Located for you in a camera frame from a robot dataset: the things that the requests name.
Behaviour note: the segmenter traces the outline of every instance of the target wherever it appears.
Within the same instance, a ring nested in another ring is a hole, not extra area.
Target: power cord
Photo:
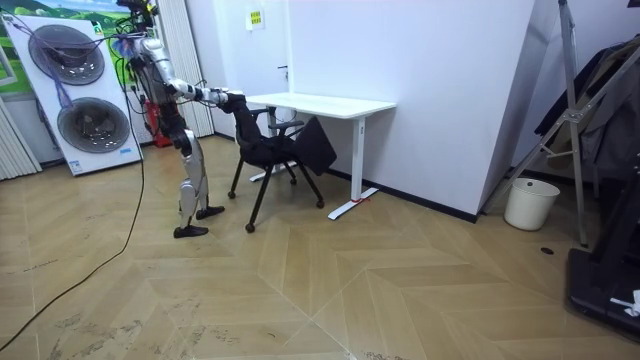
[[[126,85],[123,84],[123,83],[120,83],[120,87],[122,89],[122,92],[123,92],[124,96],[126,97],[127,96],[127,94],[126,94]],[[133,214],[133,219],[131,220],[131,227],[129,228],[129,234],[127,235],[127,240],[125,241],[124,246],[122,247],[122,249],[120,249],[120,251],[118,251],[112,257],[110,257],[109,259],[107,259],[106,261],[104,261],[103,263],[98,265],[95,269],[93,269],[93,271],[91,271],[82,280],[78,281],[73,286],[71,286],[68,289],[66,289],[65,291],[61,292],[59,295],[57,295],[51,301],[49,301],[45,306],[43,306],[40,310],[38,310],[38,312],[36,312],[20,328],[20,330],[18,330],[18,332],[16,332],[16,334],[13,335],[11,337],[11,339],[9,339],[9,341],[7,341],[6,344],[4,344],[4,345],[2,345],[2,347],[0,347],[0,352],[4,351],[6,348],[8,348],[9,345],[11,345],[29,327],[29,325],[31,325],[40,315],[42,315],[42,313],[45,310],[47,310],[51,305],[53,305],[53,303],[55,303],[57,300],[59,300],[60,298],[62,298],[66,294],[70,293],[75,288],[77,288],[80,285],[84,284],[87,280],[89,280],[89,278],[91,278],[95,273],[97,273],[98,270],[103,268],[105,265],[107,265],[108,263],[113,261],[118,256],[122,255],[125,252],[125,250],[127,249],[127,247],[129,246],[129,242],[131,241],[131,235],[133,234],[133,229],[134,229],[134,227],[136,225],[136,220],[138,219],[138,213],[140,212],[140,205],[142,204],[142,197],[144,196],[145,179],[144,179],[144,161],[142,160],[142,150],[140,149],[140,146],[138,145],[138,138],[136,137],[136,133],[135,133],[135,131],[133,131],[133,121],[131,120],[131,106],[129,104],[129,101],[127,101],[127,112],[129,114],[129,126],[130,126],[130,129],[131,129],[131,134],[133,135],[133,138],[134,138],[134,140],[136,142],[136,146],[138,148],[138,154],[140,155],[140,180],[141,180],[141,183],[140,183],[140,196],[138,198],[138,204],[136,205],[136,211]]]

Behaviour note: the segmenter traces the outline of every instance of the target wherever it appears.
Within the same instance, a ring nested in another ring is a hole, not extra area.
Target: herringbone parquet floor
[[[229,200],[237,147],[202,143],[212,203],[227,207],[202,222],[211,233],[172,238],[183,169],[173,149],[144,149],[146,193],[127,251],[0,359],[640,358],[639,346],[563,306],[570,195],[535,233],[509,227],[499,210],[471,225],[383,193],[331,222],[348,182],[319,178],[318,210],[302,179],[276,176],[248,235],[258,187],[246,178],[257,171],[245,169]],[[74,179],[57,167],[0,183],[0,343],[121,248],[139,169]],[[597,215],[589,219],[595,237]]]

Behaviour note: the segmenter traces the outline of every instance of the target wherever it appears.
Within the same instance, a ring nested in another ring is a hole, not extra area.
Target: desk top
[[[353,119],[396,107],[395,103],[317,96],[295,93],[279,93],[248,96],[247,102],[273,107],[284,107],[301,113],[338,119]]]

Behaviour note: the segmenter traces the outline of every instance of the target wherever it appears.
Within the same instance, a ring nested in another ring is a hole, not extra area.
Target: metal stand
[[[620,79],[629,68],[640,58],[640,49],[636,50],[633,55],[631,55],[627,61],[622,65],[620,70],[616,72],[609,81],[598,91],[598,93],[591,98],[591,100],[582,108],[578,109],[576,105],[576,93],[574,87],[574,79],[577,73],[577,63],[576,63],[576,45],[575,45],[575,23],[573,22],[573,17],[571,16],[571,10],[569,9],[569,5],[567,4],[567,0],[559,0],[560,5],[560,21],[562,25],[562,43],[564,49],[564,62],[565,62],[565,74],[567,80],[567,100],[569,107],[564,113],[560,116],[560,118],[556,121],[556,123],[551,127],[549,132],[542,137],[542,140],[538,142],[529,154],[518,164],[513,173],[509,176],[509,179],[500,185],[489,197],[489,200],[485,203],[483,207],[483,212],[489,213],[491,208],[495,205],[497,200],[504,195],[504,193],[511,187],[513,182],[522,174],[522,172],[533,162],[538,155],[545,151],[547,152],[547,157],[558,157],[558,156],[573,156],[573,171],[575,176],[575,187],[576,187],[576,199],[577,199],[577,207],[578,207],[578,233],[580,245],[587,247],[587,233],[584,222],[584,193],[582,189],[582,164],[580,161],[580,138],[578,134],[578,124],[584,118],[585,115],[591,111],[596,104],[607,94],[609,88],[612,84],[615,84],[618,79]],[[571,130],[571,144],[572,150],[563,152],[563,153],[554,153],[549,149],[546,145],[549,140],[560,130],[562,125],[565,122],[569,122],[569,127]],[[598,179],[594,180],[594,185],[598,183]]]

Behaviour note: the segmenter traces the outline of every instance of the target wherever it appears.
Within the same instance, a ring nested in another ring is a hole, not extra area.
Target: trash bin
[[[560,190],[551,184],[518,178],[511,186],[504,219],[518,229],[539,230],[558,195]]]

